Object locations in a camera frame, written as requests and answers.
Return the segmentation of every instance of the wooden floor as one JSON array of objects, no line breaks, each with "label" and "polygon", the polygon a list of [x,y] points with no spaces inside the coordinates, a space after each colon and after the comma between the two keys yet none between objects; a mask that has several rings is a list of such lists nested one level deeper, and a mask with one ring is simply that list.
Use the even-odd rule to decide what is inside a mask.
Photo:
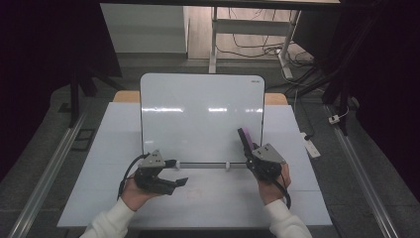
[{"label": "wooden floor", "polygon": [[[188,58],[192,60],[209,59],[211,48],[211,8],[210,7],[189,7],[189,35],[188,35]],[[240,19],[240,20],[260,20],[260,21],[281,21],[287,22],[290,11],[288,10],[267,10],[267,9],[242,9],[218,8],[219,19]],[[251,58],[241,57],[234,54],[217,53],[217,59],[230,60],[277,60],[276,56],[262,56],[254,58],[264,53],[263,46],[281,44],[284,37],[274,36],[251,36],[218,34],[216,45],[219,50],[224,52],[234,52],[237,54],[250,56]],[[260,46],[255,48],[244,48],[239,46]],[[297,45],[291,45],[289,52],[292,56],[304,52]],[[299,55],[300,60],[309,60],[309,54]]]}]

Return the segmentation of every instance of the whiteboard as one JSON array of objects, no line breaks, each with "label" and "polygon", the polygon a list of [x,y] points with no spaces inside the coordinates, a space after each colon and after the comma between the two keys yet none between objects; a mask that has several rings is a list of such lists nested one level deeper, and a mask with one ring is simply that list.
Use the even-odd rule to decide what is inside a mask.
[{"label": "whiteboard", "polygon": [[264,80],[256,75],[147,73],[140,81],[143,153],[182,163],[243,163],[238,129],[258,145]]}]

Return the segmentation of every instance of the white sweater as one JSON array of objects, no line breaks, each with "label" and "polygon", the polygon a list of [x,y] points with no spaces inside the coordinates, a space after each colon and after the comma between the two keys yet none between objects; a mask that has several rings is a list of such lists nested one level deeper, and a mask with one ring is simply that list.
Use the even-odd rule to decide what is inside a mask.
[{"label": "white sweater", "polygon": [[[264,210],[270,219],[269,230],[277,238],[312,237],[305,224],[299,217],[291,214],[281,200],[270,203],[264,207]],[[124,237],[135,213],[127,207],[122,199],[119,199],[111,210],[96,216],[80,238]]]}]

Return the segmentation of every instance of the person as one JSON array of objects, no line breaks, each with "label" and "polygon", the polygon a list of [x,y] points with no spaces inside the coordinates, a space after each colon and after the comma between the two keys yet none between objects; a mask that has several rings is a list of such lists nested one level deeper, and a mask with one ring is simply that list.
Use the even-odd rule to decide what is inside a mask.
[{"label": "person", "polygon": [[[288,187],[291,183],[288,164],[282,165],[282,177],[277,180],[283,186]],[[258,180],[259,193],[264,204],[264,211],[270,219],[269,230],[277,238],[281,237],[312,237],[303,222],[293,215],[282,202],[283,194],[272,183]],[[81,238],[96,237],[124,237],[128,232],[130,220],[148,200],[159,194],[139,189],[131,175],[124,187],[121,198],[107,212],[100,213],[86,228]]]}]

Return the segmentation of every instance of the human hand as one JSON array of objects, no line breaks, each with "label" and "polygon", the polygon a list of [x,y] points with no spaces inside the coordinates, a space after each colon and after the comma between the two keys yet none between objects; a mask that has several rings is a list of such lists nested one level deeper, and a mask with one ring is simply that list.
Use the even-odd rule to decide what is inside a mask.
[{"label": "human hand", "polygon": [[142,190],[137,187],[134,181],[134,174],[130,175],[126,180],[121,198],[124,203],[133,211],[137,211],[142,207],[149,199],[160,196],[160,194]]},{"label": "human hand", "polygon": [[[277,178],[277,181],[284,187],[288,188],[291,183],[288,164],[281,165],[281,176]],[[267,180],[257,179],[259,184],[260,197],[264,205],[268,205],[275,200],[282,199],[284,194],[276,187],[272,182]]]}]

